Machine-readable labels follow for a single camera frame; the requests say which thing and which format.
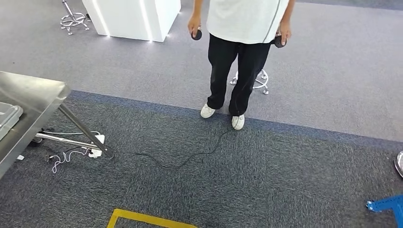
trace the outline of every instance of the metal table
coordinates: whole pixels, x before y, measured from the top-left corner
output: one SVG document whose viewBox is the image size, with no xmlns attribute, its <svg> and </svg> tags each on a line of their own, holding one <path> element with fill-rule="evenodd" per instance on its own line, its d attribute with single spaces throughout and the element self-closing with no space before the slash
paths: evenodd
<svg viewBox="0 0 403 228">
<path fill-rule="evenodd" d="M 0 178 L 35 137 L 101 150 L 107 157 L 113 157 L 63 104 L 69 94 L 70 88 L 64 82 L 0 72 L 0 101 L 18 105 L 24 110 L 17 124 L 0 141 Z M 38 133 L 57 109 L 94 144 Z"/>
</svg>

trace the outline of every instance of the rolling stool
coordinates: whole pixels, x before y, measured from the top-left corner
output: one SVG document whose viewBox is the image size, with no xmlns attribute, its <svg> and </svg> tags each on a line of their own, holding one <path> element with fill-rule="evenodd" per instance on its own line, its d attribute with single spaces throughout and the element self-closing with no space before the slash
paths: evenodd
<svg viewBox="0 0 403 228">
<path fill-rule="evenodd" d="M 84 23 L 86 16 L 82 13 L 73 13 L 70 7 L 67 5 L 66 0 L 62 0 L 62 3 L 68 14 L 62 17 L 62 19 L 60 20 L 61 29 L 67 28 L 67 32 L 69 35 L 73 34 L 73 32 L 70 30 L 71 27 L 77 25 L 83 25 L 86 28 L 86 30 L 89 30 L 88 26 Z"/>
<path fill-rule="evenodd" d="M 403 177 L 403 151 L 400 151 L 394 159 L 394 167 L 399 172 L 400 176 Z"/>
<path fill-rule="evenodd" d="M 269 81 L 269 76 L 267 75 L 266 71 L 263 69 L 258 73 L 257 77 L 259 77 L 259 76 L 261 79 L 265 80 L 265 82 L 261 82 L 258 79 L 256 79 L 255 81 L 257 83 L 259 83 L 260 85 L 254 86 L 253 89 L 260 89 L 260 88 L 264 87 L 263 94 L 267 95 L 267 94 L 269 94 L 269 90 L 267 89 L 267 82 Z M 235 85 L 237 83 L 237 80 L 238 80 L 238 71 L 235 74 L 235 77 L 230 81 L 230 84 Z"/>
</svg>

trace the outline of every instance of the hand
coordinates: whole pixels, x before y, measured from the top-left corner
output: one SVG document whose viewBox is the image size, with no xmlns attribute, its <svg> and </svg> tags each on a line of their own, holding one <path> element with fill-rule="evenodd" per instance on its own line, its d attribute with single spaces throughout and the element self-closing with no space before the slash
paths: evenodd
<svg viewBox="0 0 403 228">
<path fill-rule="evenodd" d="M 188 23 L 189 33 L 195 38 L 197 35 L 197 30 L 201 25 L 200 15 L 192 14 Z"/>
<path fill-rule="evenodd" d="M 281 44 L 285 45 L 286 41 L 291 37 L 291 28 L 289 22 L 280 22 Z"/>
</svg>

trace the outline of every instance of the white pedestal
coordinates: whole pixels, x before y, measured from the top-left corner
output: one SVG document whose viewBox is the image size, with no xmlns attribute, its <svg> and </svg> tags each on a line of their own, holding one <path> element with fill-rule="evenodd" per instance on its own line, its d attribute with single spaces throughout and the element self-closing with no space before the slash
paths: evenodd
<svg viewBox="0 0 403 228">
<path fill-rule="evenodd" d="M 83 0 L 99 35 L 163 42 L 181 0 Z"/>
</svg>

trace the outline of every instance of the black pants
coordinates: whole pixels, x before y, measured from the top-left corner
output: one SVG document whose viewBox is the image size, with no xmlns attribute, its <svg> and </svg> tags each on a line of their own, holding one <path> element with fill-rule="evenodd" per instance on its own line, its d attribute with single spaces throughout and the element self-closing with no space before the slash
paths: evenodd
<svg viewBox="0 0 403 228">
<path fill-rule="evenodd" d="M 211 96 L 207 105 L 212 109 L 220 109 L 224 105 L 228 73 L 238 55 L 238 81 L 232 91 L 229 110 L 232 116 L 243 115 L 248 108 L 256 76 L 266 63 L 270 45 L 231 42 L 210 34 Z"/>
</svg>

